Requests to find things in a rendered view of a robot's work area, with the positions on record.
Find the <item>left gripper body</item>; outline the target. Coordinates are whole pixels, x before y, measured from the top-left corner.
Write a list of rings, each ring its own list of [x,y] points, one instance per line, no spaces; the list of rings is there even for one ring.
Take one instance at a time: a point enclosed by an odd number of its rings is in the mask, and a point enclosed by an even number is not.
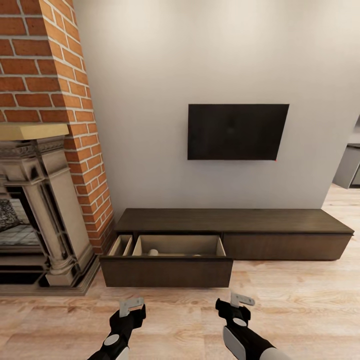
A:
[[[119,325],[126,325],[129,327],[130,336],[132,330],[142,327],[142,311],[141,309],[130,311],[128,316],[120,317],[119,314],[114,314],[110,318],[111,330],[114,330]]]

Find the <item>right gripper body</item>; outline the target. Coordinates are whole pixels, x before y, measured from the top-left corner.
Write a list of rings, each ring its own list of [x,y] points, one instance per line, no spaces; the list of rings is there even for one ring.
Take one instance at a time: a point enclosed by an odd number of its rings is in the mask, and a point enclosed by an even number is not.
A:
[[[237,313],[242,316],[242,318],[246,321],[246,323],[250,320],[250,312],[247,307],[240,306],[239,308],[233,307],[229,302],[220,301],[219,303],[219,311],[218,315],[221,318],[224,318],[227,320],[228,316],[231,313]]]

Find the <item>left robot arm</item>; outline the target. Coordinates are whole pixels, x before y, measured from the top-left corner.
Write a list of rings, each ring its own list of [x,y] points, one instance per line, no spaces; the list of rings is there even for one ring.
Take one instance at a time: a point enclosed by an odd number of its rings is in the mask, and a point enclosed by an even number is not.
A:
[[[142,309],[130,311],[130,308],[142,306]],[[129,360],[128,347],[132,330],[142,327],[146,319],[145,298],[125,300],[119,310],[110,318],[111,332],[99,351],[87,360]]]

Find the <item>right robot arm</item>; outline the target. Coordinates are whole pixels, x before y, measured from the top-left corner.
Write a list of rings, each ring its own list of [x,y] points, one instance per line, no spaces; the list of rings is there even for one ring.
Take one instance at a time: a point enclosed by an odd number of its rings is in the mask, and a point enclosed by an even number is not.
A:
[[[268,340],[248,328],[250,312],[247,305],[254,307],[256,301],[245,295],[231,293],[231,302],[216,301],[218,315],[226,319],[223,340],[237,360],[292,360],[280,352]]]

